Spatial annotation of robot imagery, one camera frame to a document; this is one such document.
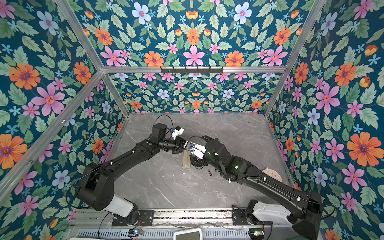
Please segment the beige remote control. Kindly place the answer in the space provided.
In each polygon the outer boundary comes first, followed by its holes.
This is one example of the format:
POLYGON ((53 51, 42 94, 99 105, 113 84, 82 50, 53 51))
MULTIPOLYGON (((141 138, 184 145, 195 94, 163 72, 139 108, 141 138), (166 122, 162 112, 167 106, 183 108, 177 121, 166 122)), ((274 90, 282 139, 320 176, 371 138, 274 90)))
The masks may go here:
POLYGON ((191 169, 191 152, 188 150, 183 151, 183 168, 191 169))

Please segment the white display device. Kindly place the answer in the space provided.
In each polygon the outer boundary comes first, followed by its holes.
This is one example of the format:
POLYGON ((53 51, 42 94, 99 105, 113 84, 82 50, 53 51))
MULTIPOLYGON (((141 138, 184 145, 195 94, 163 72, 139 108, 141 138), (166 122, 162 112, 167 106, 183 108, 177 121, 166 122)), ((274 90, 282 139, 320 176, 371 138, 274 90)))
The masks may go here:
POLYGON ((203 240, 203 232, 200 228, 179 230, 174 232, 173 240, 203 240))

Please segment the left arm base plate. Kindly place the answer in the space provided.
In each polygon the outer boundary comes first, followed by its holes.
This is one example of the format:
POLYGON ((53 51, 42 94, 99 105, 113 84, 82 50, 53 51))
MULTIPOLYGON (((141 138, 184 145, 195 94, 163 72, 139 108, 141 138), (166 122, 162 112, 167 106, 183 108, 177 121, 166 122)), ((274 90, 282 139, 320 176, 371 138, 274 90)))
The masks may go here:
POLYGON ((113 227, 149 227, 154 220, 154 210, 133 210, 127 217, 114 215, 113 227))

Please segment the aluminium mounting rail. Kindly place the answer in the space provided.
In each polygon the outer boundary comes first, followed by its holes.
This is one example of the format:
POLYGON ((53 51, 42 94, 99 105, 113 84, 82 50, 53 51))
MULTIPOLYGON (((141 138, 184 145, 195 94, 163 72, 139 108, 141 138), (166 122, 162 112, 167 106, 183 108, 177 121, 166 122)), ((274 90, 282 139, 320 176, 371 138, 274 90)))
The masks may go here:
MULTIPOLYGON (((232 208, 186 208, 186 209, 144 209, 154 210, 154 220, 149 227, 113 227, 114 215, 108 212, 97 212, 94 210, 80 210, 77 215, 69 221, 71 228, 102 229, 102 228, 259 228, 269 226, 234 226, 232 221, 232 208)), ((271 221, 272 226, 291 228, 298 218, 283 208, 275 205, 262 205, 255 210, 247 210, 261 221, 271 221)))

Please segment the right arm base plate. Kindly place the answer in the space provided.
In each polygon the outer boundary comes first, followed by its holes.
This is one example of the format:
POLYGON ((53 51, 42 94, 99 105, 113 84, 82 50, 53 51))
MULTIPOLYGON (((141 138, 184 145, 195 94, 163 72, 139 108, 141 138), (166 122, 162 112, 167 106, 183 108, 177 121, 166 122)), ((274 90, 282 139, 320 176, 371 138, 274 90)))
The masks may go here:
POLYGON ((273 222, 271 221, 261 221, 257 219, 249 211, 241 209, 236 205, 232 205, 232 221, 234 226, 272 226, 273 222))

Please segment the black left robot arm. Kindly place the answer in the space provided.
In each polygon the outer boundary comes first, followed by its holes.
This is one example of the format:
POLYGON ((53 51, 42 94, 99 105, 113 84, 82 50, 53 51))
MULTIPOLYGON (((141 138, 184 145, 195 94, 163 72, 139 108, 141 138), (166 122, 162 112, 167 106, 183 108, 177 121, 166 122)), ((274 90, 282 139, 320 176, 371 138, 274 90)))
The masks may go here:
POLYGON ((136 165, 147 161, 160 151, 170 151, 173 155, 184 151, 186 141, 184 129, 177 126, 167 138, 167 125, 155 124, 150 136, 136 143, 126 153, 101 164, 91 163, 78 182, 76 198, 96 211, 106 211, 126 225, 136 225, 139 221, 139 208, 133 202, 115 194, 115 181, 136 165))

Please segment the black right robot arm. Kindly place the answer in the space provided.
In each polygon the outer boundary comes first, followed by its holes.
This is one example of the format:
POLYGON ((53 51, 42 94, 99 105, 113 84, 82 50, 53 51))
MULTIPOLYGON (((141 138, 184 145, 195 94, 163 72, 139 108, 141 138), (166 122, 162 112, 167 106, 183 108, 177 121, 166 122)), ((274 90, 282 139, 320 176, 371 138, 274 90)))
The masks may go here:
POLYGON ((212 165, 230 183, 244 184, 263 193, 289 212, 285 219, 296 233, 309 240, 318 238, 323 213, 319 193, 299 191, 272 178, 251 162, 231 155, 218 139, 201 139, 204 145, 191 140, 184 144, 192 153, 192 165, 212 165))

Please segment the black hook rack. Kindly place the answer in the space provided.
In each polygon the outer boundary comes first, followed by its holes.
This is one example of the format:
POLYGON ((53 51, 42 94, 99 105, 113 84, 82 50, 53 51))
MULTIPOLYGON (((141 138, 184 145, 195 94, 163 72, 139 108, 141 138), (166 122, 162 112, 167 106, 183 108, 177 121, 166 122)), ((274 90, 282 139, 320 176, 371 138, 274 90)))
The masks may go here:
POLYGON ((162 74, 221 74, 223 67, 160 67, 162 74))

